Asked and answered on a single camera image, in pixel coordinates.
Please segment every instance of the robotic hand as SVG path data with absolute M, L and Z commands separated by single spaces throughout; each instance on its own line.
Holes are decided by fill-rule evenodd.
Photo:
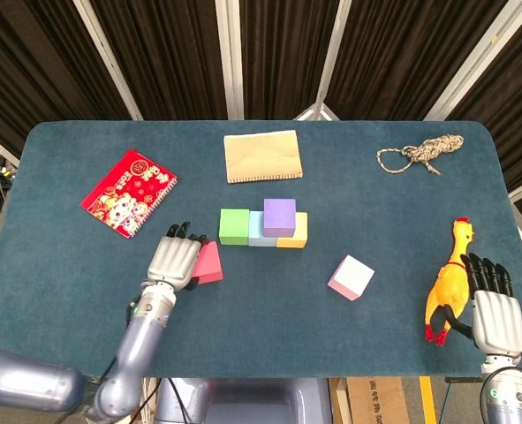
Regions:
M 76 369 L 21 358 L 0 349 L 0 405 L 77 413 L 98 423 L 116 422 L 140 399 L 140 380 L 155 356 L 163 329 L 176 304 L 175 292 L 193 288 L 193 268 L 207 242 L 185 238 L 190 223 L 172 225 L 161 238 L 148 267 L 142 294 L 128 308 L 127 330 L 108 378 L 91 386 Z
M 522 424 L 522 313 L 513 298 L 508 271 L 475 254 L 461 255 L 465 264 L 473 326 L 455 318 L 451 306 L 443 307 L 451 327 L 472 339 L 487 355 L 480 366 L 484 383 L 480 389 L 480 414 L 490 424 Z

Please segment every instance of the rope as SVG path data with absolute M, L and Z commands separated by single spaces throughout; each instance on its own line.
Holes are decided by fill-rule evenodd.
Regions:
M 442 135 L 436 139 L 425 140 L 421 146 L 406 146 L 405 148 L 382 148 L 376 152 L 376 160 L 381 167 L 390 174 L 399 174 L 412 166 L 415 162 L 423 163 L 429 172 L 436 175 L 442 175 L 437 169 L 429 164 L 429 161 L 435 159 L 440 153 L 451 153 L 463 146 L 465 139 L 460 135 Z M 389 170 L 382 163 L 381 155 L 386 152 L 398 152 L 401 155 L 408 156 L 410 162 L 399 170 Z

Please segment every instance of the rubber chicken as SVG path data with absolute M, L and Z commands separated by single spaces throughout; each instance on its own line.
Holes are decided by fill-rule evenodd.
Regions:
M 445 345 L 450 325 L 445 322 L 443 331 L 436 336 L 431 328 L 431 316 L 438 307 L 450 305 L 455 317 L 458 318 L 469 300 L 469 284 L 467 282 L 465 264 L 461 254 L 466 254 L 466 248 L 473 241 L 473 226 L 468 218 L 462 216 L 453 223 L 453 238 L 455 244 L 449 262 L 439 270 L 434 288 L 427 296 L 426 304 L 426 340 L 435 341 L 438 346 Z

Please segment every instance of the toy block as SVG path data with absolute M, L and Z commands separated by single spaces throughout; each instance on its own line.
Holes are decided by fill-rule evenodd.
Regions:
M 374 271 L 367 265 L 347 255 L 329 280 L 328 286 L 353 301 L 363 294 L 373 274 Z
M 295 199 L 264 200 L 264 237 L 292 237 L 296 230 Z
M 192 277 L 198 278 L 198 284 L 223 280 L 222 262 L 215 241 L 201 247 Z
M 262 235 L 263 215 L 262 212 L 256 210 L 249 213 L 249 246 L 275 247 L 276 238 Z
M 303 249 L 307 242 L 307 213 L 296 212 L 296 230 L 292 237 L 279 237 L 276 247 Z
M 219 241 L 222 245 L 247 245 L 249 209 L 222 209 L 219 219 Z

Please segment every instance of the blue carpet tabletop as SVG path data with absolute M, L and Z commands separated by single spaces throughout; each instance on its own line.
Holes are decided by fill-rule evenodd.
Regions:
M 295 129 L 302 179 L 229 185 L 223 136 Z M 430 174 L 390 175 L 380 148 L 460 134 Z M 178 174 L 132 239 L 79 203 L 134 148 Z M 384 156 L 392 168 L 406 159 Z M 522 244 L 494 143 L 474 122 L 65 121 L 26 142 L 0 234 L 0 347 L 100 375 L 124 333 L 125 307 L 172 223 L 217 239 L 220 208 L 262 210 L 296 198 L 309 214 L 306 248 L 221 246 L 224 280 L 182 291 L 151 375 L 297 377 L 480 373 L 483 355 L 451 331 L 424 340 L 424 308 L 452 250 L 458 216 L 469 252 L 502 263 L 522 306 Z M 375 270 L 350 302 L 326 284 L 347 255 Z M 470 304 L 462 316 L 472 320 Z

